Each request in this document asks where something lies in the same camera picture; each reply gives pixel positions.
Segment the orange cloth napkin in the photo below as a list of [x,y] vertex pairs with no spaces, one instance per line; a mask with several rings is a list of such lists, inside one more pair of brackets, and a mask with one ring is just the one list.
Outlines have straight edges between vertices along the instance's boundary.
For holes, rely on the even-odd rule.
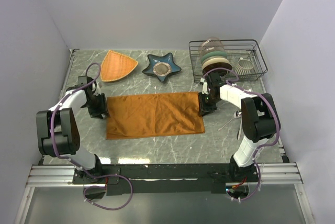
[[107,107],[107,140],[205,133],[197,92],[109,97]]

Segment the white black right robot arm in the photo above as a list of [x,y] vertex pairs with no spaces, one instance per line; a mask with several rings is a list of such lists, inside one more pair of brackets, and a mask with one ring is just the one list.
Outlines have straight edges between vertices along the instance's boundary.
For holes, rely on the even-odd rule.
[[254,172],[259,175],[257,154],[276,145],[280,138],[281,125],[272,95],[248,91],[231,80],[224,82],[216,71],[206,73],[200,84],[200,116],[213,113],[221,100],[239,108],[243,138],[228,165],[230,179],[239,182]]

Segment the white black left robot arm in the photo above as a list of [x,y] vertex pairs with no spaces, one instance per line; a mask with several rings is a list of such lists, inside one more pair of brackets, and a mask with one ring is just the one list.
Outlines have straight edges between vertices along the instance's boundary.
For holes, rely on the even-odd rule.
[[83,180],[98,183],[104,170],[97,155],[81,146],[75,114],[87,108],[95,119],[109,117],[107,99],[95,79],[79,76],[75,86],[68,88],[65,96],[48,110],[36,114],[39,152],[44,156],[67,160],[76,166],[75,174]]

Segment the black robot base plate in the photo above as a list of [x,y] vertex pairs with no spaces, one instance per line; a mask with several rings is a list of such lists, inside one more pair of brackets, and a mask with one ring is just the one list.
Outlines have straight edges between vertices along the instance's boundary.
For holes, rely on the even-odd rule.
[[103,164],[95,176],[113,174],[110,178],[92,178],[75,170],[74,185],[106,186],[107,195],[129,194],[133,188],[140,193],[193,193],[224,194],[226,184],[238,184],[244,178],[257,182],[256,168],[233,169],[228,164]]

